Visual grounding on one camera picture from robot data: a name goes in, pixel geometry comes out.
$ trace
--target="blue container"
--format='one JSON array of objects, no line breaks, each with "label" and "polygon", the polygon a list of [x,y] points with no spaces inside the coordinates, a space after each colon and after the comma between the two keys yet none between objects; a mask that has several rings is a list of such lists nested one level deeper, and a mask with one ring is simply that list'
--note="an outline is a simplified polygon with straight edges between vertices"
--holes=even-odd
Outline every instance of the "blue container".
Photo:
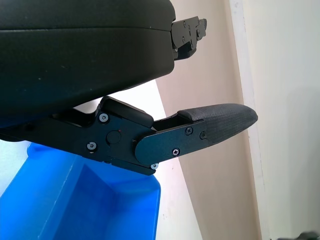
[{"label": "blue container", "polygon": [[31,144],[0,198],[1,240],[154,240],[154,176]]}]

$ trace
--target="white wall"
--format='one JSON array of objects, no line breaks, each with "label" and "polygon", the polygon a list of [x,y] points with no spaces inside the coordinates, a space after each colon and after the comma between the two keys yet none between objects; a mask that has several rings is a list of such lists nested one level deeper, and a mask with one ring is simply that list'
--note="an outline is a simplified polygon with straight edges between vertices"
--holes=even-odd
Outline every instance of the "white wall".
[{"label": "white wall", "polygon": [[243,10],[270,237],[320,232],[320,1]]}]

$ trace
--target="textured armrest pad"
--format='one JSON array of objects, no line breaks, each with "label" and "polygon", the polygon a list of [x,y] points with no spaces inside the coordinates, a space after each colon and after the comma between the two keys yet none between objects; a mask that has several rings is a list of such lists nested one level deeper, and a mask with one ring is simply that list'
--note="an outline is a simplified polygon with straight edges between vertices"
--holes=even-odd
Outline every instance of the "textured armrest pad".
[{"label": "textured armrest pad", "polygon": [[250,107],[240,104],[219,104],[178,111],[192,122],[203,120],[209,144],[221,143],[253,125],[258,116]]}]

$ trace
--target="black metal bracket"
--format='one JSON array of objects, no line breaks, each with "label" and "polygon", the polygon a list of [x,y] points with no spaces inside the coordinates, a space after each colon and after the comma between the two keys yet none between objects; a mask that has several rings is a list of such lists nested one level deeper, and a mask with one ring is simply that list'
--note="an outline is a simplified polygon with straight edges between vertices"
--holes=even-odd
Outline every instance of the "black metal bracket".
[{"label": "black metal bracket", "polygon": [[175,60],[191,57],[197,43],[206,36],[207,20],[196,17],[174,22],[171,26],[172,48]]},{"label": "black metal bracket", "polygon": [[27,140],[152,175],[158,163],[222,142],[257,119],[249,107],[221,104],[182,110],[154,121],[144,111],[107,96],[93,113],[69,109],[0,128],[0,139]]}]

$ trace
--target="beige wall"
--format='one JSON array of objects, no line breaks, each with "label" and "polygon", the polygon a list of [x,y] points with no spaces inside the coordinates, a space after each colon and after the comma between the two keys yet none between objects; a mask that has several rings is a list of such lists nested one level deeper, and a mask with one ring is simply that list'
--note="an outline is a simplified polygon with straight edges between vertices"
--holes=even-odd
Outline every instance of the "beige wall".
[{"label": "beige wall", "polygon": [[[241,83],[224,0],[173,0],[177,19],[207,18],[207,36],[190,59],[157,80],[166,115],[178,110],[242,103]],[[180,157],[192,205],[204,240],[257,240],[256,197],[248,135]]]},{"label": "beige wall", "polygon": [[320,1],[242,2],[269,236],[319,232]]}]

